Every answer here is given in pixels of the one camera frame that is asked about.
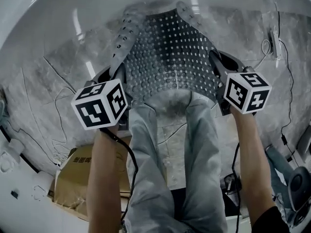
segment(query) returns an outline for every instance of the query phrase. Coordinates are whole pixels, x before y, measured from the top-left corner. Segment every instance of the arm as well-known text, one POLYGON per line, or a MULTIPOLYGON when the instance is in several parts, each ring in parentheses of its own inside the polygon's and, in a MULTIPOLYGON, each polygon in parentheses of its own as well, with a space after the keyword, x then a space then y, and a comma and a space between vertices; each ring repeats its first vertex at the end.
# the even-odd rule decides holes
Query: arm
POLYGON ((121 203, 115 144, 105 133, 97 132, 86 194, 89 233, 119 232, 121 203))
POLYGON ((231 112, 240 141, 242 189, 253 226, 264 212, 275 206, 271 196, 270 167, 253 115, 242 115, 233 106, 231 112))

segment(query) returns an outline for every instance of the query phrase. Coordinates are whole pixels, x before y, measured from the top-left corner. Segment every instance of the black sleeve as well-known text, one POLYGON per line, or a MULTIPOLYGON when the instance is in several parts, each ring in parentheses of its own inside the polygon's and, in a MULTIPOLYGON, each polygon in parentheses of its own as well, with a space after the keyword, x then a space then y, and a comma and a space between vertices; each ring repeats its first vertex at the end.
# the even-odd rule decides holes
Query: black sleeve
POLYGON ((287 224, 283 221, 278 208, 272 207, 260 216, 255 222, 252 233, 289 233, 287 224))

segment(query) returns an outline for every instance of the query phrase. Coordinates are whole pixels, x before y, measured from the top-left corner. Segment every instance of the white cube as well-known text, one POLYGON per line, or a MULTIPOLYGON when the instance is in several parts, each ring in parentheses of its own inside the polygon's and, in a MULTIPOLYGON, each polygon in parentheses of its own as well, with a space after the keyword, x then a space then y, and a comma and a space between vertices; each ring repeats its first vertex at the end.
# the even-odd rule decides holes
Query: white cube
POLYGON ((119 79, 79 89, 71 105, 85 130, 116 125, 128 106, 119 79))
POLYGON ((242 114, 263 110, 272 87, 258 72, 228 74, 224 98, 242 114))

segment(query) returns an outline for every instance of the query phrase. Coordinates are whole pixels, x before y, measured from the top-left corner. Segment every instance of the cardboard box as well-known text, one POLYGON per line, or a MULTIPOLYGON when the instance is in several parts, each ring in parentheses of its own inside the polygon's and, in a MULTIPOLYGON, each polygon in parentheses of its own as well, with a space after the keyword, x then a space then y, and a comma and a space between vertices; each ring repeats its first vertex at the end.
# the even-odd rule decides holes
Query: cardboard box
MULTIPOLYGON (((123 139, 129 144, 131 137, 123 139)), ((90 172, 92 145, 73 149, 69 159, 59 175, 51 184, 48 197, 65 211, 88 220, 86 213, 86 190, 90 172)), ((130 184, 126 170, 127 150, 117 144, 117 167, 119 174, 120 198, 122 210, 130 196, 130 184)))

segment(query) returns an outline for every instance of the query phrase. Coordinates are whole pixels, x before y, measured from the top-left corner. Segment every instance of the perforated mat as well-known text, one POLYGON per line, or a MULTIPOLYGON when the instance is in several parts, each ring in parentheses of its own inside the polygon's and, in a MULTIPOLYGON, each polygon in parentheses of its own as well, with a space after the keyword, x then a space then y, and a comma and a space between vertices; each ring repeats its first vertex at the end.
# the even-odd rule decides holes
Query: perforated mat
POLYGON ((145 17, 123 61, 132 106, 169 89, 188 89, 215 100, 220 81, 208 61, 215 47, 193 26, 202 28, 181 2, 177 9, 145 17))

